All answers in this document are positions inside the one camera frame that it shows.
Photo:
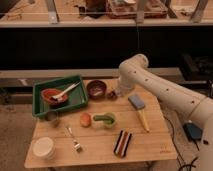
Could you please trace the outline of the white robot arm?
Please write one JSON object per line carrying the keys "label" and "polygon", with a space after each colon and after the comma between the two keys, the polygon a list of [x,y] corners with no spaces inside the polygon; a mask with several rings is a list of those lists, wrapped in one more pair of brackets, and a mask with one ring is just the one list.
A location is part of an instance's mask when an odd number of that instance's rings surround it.
{"label": "white robot arm", "polygon": [[138,84],[203,130],[195,171],[213,171],[213,99],[163,79],[147,70],[148,58],[137,54],[119,65],[118,92],[131,92]]}

